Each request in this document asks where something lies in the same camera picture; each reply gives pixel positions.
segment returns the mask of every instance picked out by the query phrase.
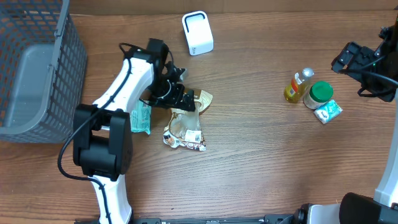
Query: bottle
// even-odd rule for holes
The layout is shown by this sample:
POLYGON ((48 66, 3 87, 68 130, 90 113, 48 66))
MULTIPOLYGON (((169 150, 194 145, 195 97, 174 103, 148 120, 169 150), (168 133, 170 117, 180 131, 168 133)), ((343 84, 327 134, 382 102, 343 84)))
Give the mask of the bottle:
POLYGON ((333 88, 327 82, 320 81, 314 84, 310 91, 303 97, 303 102, 307 108, 318 109, 333 96, 333 88))
POLYGON ((304 68, 301 72, 294 74, 292 81, 285 88, 285 99, 289 103, 297 103, 311 84, 312 76, 313 70, 311 68, 304 68))

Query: jar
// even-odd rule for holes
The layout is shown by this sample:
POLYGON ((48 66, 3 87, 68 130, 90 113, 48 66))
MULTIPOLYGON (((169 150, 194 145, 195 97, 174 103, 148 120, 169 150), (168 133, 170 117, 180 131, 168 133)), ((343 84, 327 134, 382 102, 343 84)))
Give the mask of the jar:
POLYGON ((333 96, 333 88, 327 82, 320 81, 314 84, 310 91, 305 94, 303 101, 310 109, 317 109, 324 105, 333 96))

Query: wood grain surface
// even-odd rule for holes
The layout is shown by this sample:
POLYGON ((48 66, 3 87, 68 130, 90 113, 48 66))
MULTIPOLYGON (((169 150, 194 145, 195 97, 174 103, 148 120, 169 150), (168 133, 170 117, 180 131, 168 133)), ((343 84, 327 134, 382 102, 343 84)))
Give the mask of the wood grain surface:
MULTIPOLYGON (((191 57, 182 15, 76 16, 88 53, 83 103, 92 103, 122 65, 118 43, 163 39, 185 84, 213 95, 200 116, 208 149, 172 150, 162 142, 170 112, 152 110, 152 133, 133 134, 127 195, 134 216, 260 217, 303 203, 336 203, 348 192, 373 196, 387 161, 395 103, 360 98, 359 83, 333 73, 347 42, 375 48, 394 11, 212 14, 214 51, 191 57), (344 109, 322 125, 303 103, 284 100, 293 74, 312 67, 333 85, 344 109)), ((0 143, 0 223, 72 223, 98 217, 90 183, 64 178, 58 144, 0 143)), ((63 158, 72 174, 70 146, 63 158)))
POLYGON ((393 10, 396 0, 71 0, 70 12, 83 15, 185 14, 393 10))

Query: white device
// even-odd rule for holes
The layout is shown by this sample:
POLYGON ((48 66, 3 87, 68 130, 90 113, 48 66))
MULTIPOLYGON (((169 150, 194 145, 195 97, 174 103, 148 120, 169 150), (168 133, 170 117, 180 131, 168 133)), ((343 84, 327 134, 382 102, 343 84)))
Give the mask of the white device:
POLYGON ((196 11, 184 15, 182 26, 191 55, 199 55, 213 50, 213 34, 211 34, 209 20, 205 12, 196 11))
POLYGON ((307 224, 340 224, 340 204, 312 205, 308 209, 307 224))

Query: yellow bottle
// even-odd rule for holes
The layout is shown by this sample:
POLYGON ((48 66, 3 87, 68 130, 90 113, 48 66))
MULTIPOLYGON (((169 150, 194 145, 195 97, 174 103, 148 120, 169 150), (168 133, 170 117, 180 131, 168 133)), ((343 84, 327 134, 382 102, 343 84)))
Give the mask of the yellow bottle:
POLYGON ((297 103, 310 86, 312 76, 313 70, 311 68, 304 68, 301 72, 297 72, 285 88, 285 99, 289 103, 297 103))

